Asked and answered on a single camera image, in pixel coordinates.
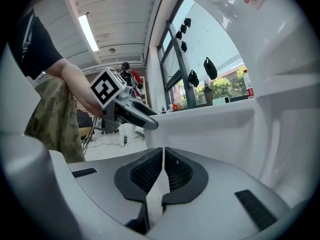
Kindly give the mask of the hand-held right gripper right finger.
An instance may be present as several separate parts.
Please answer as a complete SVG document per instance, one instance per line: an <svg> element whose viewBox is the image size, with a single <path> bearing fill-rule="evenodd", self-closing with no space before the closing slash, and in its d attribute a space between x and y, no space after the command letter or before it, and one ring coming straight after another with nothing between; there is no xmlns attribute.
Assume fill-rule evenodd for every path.
<svg viewBox="0 0 320 240"><path fill-rule="evenodd" d="M289 211L274 190L230 163L166 147L164 169L171 234L254 235Z"/></svg>

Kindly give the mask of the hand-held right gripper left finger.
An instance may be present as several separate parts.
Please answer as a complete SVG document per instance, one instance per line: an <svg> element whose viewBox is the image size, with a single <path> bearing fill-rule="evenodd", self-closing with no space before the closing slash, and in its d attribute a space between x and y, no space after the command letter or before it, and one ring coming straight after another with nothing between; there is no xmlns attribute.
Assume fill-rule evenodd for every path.
<svg viewBox="0 0 320 240"><path fill-rule="evenodd" d="M163 149L70 163L76 181L105 213L127 228L145 235L150 230L147 195L162 171Z"/></svg>

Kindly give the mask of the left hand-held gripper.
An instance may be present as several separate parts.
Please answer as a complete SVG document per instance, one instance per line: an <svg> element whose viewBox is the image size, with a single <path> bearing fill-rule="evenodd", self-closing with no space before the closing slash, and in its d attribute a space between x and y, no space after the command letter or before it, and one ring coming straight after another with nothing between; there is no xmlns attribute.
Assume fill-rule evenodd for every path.
<svg viewBox="0 0 320 240"><path fill-rule="evenodd" d="M134 100L132 106L147 116L126 114L124 119L118 115L118 108L129 103L131 98L136 98L136 93L128 86L121 75L111 67L105 67L89 86L94 98L102 108L101 130L105 133L113 133L125 120L132 125L156 130L159 124L149 116L157 115L151 108L140 100Z"/></svg>

